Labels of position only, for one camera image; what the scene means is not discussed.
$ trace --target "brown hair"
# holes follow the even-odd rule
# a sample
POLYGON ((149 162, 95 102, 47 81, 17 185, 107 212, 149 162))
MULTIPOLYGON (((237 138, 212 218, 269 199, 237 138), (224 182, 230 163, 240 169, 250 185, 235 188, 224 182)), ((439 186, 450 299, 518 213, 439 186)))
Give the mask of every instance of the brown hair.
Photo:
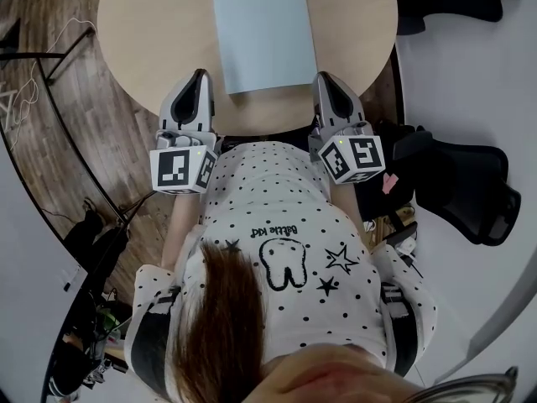
POLYGON ((252 263, 238 250, 208 243, 201 250, 205 295, 178 333, 175 378, 181 398, 193 403, 239 403, 262 379, 261 292, 252 263))

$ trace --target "round wooden table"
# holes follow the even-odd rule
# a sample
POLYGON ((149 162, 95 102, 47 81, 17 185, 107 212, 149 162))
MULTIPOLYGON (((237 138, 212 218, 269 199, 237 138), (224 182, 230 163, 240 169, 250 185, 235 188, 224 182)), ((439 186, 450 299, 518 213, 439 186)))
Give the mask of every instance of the round wooden table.
MULTIPOLYGON (((361 95, 394 46, 397 1, 307 3, 318 70, 361 95)), ((311 123, 310 86, 226 94, 212 0, 100 0, 97 28, 104 60, 119 85, 157 115, 177 81, 204 68, 213 81, 213 128, 219 134, 273 134, 311 123)))

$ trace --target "wooden floor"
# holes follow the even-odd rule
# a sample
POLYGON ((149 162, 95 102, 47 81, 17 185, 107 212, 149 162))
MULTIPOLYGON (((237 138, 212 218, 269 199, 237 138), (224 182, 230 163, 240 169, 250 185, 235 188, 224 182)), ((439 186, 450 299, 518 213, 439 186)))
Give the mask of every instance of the wooden floor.
MULTIPOLYGON (((98 1, 0 0, 0 37, 21 18, 19 51, 47 50, 71 17, 95 23, 98 1)), ((65 50, 86 27, 87 24, 72 22, 56 49, 65 50)), ((0 71, 0 81, 6 81, 9 89, 20 88, 29 79, 32 64, 31 60, 11 61, 0 71)), ((157 117, 141 108, 114 81, 95 36, 85 39, 60 70, 61 76, 52 91, 65 123, 112 199, 119 206, 130 205, 151 191, 148 151, 154 147, 157 117)), ((39 78, 37 68, 34 77, 39 78)), ((23 122, 13 150, 23 178, 44 210, 69 218, 49 215, 60 236, 69 232, 71 221, 83 219, 81 204, 86 196, 114 224, 115 216, 67 144, 40 80, 38 84, 39 101, 23 122)), ((20 98, 28 100, 30 95, 27 88, 20 98)), ((368 119, 395 120, 389 63, 362 95, 362 103, 368 119)), ((8 133, 11 143, 15 131, 8 133)), ((159 262, 172 204, 171 196, 157 194, 145 202, 133 219, 130 242, 108 282, 108 288, 117 288, 120 299, 132 301, 134 274, 141 264, 159 262)))

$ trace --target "star graphic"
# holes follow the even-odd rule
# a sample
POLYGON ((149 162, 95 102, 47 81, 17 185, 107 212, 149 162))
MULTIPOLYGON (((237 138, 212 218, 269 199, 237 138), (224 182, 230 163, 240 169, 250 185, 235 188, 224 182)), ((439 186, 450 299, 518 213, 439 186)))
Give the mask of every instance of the star graphic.
POLYGON ((324 290, 326 293, 326 297, 330 295, 330 290, 337 290, 337 287, 332 284, 332 281, 334 280, 334 276, 330 278, 329 281, 325 281, 322 278, 319 278, 322 282, 322 285, 317 288, 317 290, 324 290))
POLYGON ((229 251, 231 254, 240 251, 241 249, 237 247, 238 240, 239 239, 237 239, 235 242, 228 242, 226 240, 227 246, 224 248, 224 251, 229 251))
POLYGON ((333 253, 331 251, 329 251, 328 249, 325 249, 325 251, 331 256, 332 258, 332 261, 326 266, 327 269, 330 269, 330 267, 334 267, 334 266, 340 266, 344 271, 345 273, 347 273, 348 275, 351 274, 351 270, 349 269, 349 266, 352 266, 352 265, 355 265, 355 264, 358 264, 357 261, 352 261, 351 259, 348 259, 347 258, 347 246, 345 245, 343 247, 343 249, 339 252, 339 254, 336 254, 336 253, 333 253), (342 264, 342 263, 339 263, 338 261, 340 259, 343 259, 346 261, 345 264, 342 264))

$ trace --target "light blue paper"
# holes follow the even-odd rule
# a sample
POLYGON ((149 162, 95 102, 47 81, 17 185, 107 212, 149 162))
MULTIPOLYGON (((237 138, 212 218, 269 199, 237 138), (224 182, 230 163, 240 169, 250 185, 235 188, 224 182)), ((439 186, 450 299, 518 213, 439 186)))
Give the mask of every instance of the light blue paper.
POLYGON ((213 0, 226 93, 313 82, 306 0, 213 0))

